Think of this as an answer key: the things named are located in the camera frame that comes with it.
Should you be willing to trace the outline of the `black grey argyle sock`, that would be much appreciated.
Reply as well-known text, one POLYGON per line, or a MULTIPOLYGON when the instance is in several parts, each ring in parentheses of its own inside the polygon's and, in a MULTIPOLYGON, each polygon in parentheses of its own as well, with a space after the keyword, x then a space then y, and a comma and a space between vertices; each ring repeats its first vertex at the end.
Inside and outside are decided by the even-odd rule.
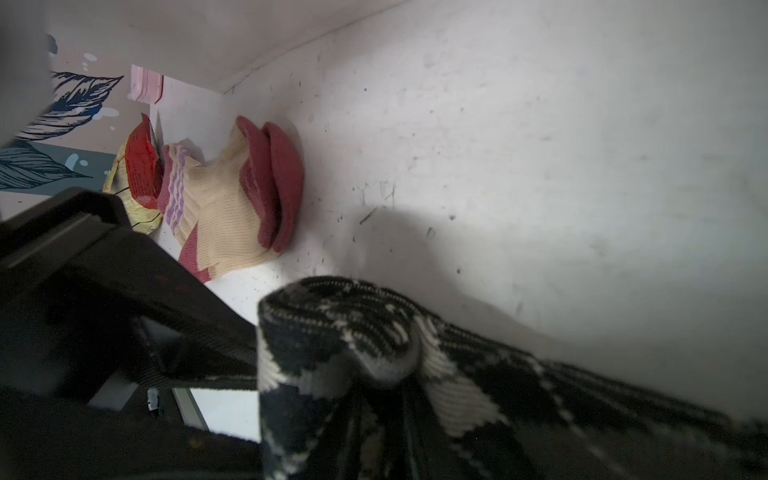
POLYGON ((258 306, 267 479, 763 479, 767 427, 310 277, 258 306))

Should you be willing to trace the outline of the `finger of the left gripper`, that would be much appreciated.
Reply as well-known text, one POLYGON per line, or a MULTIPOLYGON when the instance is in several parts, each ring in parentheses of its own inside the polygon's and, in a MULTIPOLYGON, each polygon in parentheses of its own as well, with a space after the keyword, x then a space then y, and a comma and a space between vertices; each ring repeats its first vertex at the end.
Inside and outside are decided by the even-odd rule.
POLYGON ((255 326, 121 200, 70 189, 1 224, 1 384, 117 408, 119 383, 252 390, 255 326))

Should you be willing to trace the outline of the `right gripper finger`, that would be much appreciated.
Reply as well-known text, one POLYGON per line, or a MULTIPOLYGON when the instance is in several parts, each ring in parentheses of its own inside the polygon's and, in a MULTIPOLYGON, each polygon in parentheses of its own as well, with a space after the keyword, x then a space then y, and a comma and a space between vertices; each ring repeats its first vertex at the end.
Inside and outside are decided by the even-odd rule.
POLYGON ((261 479, 255 442, 1 390, 4 479, 261 479))

